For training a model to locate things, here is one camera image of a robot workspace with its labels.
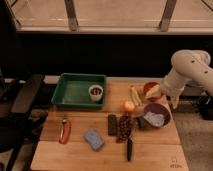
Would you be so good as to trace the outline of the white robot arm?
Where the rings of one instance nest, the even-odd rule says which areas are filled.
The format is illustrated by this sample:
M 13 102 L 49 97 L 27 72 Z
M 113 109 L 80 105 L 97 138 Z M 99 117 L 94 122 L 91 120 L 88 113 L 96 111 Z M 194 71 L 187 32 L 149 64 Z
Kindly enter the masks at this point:
M 204 50 L 179 50 L 172 55 L 172 69 L 158 86 L 151 88 L 145 98 L 156 98 L 165 94 L 171 98 L 173 108 L 179 103 L 185 85 L 194 80 L 213 96 L 213 68 L 210 67 L 211 56 Z

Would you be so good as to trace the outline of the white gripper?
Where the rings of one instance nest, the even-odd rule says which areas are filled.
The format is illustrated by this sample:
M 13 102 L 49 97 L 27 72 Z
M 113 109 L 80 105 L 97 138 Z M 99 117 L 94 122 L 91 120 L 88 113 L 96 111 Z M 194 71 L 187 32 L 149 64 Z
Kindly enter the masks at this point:
M 179 104 L 179 96 L 183 92 L 185 83 L 181 82 L 179 79 L 173 79 L 172 77 L 165 76 L 161 81 L 160 85 L 157 84 L 147 91 L 145 98 L 157 98 L 161 96 L 162 92 L 170 96 L 172 108 L 176 109 Z

